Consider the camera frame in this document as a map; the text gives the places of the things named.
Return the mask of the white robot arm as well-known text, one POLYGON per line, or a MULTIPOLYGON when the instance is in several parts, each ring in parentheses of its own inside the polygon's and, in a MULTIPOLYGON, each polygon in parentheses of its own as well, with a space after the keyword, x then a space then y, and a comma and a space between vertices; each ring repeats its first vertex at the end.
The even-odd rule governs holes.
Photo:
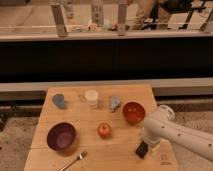
POLYGON ((158 106, 144 118, 143 141, 154 148, 161 139, 166 139, 213 162, 213 134, 178 125, 174 118, 169 106, 158 106))

